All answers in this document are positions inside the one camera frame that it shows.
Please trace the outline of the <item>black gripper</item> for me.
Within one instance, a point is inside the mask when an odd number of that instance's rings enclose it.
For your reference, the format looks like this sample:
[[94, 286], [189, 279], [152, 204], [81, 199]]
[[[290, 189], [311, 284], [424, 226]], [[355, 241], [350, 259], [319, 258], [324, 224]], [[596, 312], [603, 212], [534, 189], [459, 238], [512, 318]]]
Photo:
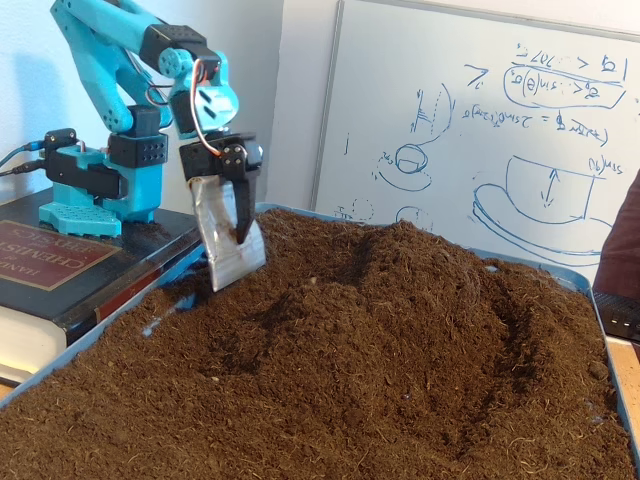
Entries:
[[255, 217], [256, 182], [263, 153], [252, 133], [211, 133], [179, 148], [186, 180], [221, 176], [232, 183], [236, 207], [236, 240], [243, 244]]

